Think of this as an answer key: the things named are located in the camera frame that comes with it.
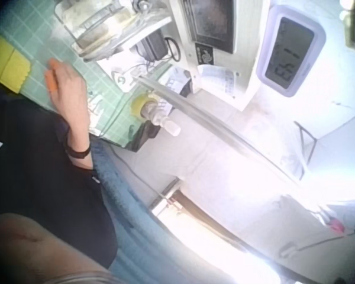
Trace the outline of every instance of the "microwave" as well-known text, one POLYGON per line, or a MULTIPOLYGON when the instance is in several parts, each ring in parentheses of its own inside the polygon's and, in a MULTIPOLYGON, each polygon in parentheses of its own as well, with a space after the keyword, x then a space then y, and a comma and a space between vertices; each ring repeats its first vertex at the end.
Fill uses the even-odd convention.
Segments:
POLYGON ((179 67, 191 73, 193 89, 204 89, 242 111, 260 86, 256 59, 263 40, 270 1, 164 0, 173 21, 163 34, 182 52, 179 67), (224 67, 234 75, 234 91, 213 91, 200 65, 224 67))

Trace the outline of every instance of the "white bottle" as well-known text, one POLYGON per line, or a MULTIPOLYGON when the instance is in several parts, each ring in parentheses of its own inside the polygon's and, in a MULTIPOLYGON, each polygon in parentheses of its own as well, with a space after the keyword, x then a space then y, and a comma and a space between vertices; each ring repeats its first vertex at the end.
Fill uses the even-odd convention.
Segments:
POLYGON ((169 134, 176 137, 179 135, 181 128, 173 122, 166 112, 158 107, 156 101, 147 102, 141 110, 141 115, 152 124, 163 127, 169 134))

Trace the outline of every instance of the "digital clock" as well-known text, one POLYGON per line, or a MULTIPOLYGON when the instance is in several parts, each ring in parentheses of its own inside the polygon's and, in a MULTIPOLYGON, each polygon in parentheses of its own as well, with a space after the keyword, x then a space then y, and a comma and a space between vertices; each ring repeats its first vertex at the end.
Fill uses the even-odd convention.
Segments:
POLYGON ((324 29, 287 6, 271 8, 256 73, 283 96, 294 96, 326 42, 324 29))

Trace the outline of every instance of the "pink object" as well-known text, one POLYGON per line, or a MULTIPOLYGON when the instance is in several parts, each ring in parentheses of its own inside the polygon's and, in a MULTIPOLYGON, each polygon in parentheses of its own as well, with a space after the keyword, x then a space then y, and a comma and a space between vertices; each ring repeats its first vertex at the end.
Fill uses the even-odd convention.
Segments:
POLYGON ((344 225, 342 224, 341 221, 339 221, 336 218, 331 218, 330 222, 328 223, 328 225, 330 226, 330 228, 332 228, 335 232, 338 233, 344 233, 344 225))

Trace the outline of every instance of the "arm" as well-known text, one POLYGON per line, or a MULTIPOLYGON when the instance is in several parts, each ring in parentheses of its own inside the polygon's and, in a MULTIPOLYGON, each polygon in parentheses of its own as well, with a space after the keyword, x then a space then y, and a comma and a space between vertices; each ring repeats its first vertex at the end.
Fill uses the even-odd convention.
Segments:
POLYGON ((0 215, 0 264, 18 283, 43 283, 82 272, 109 273, 35 221, 0 215))
MULTIPOLYGON (((45 79, 50 100, 70 127, 67 135, 68 145, 76 152, 83 152, 89 147, 86 83, 67 63, 50 59, 49 66, 51 70, 46 71, 45 79)), ((70 157, 70 160, 77 167, 93 169, 91 153, 84 159, 70 157)))

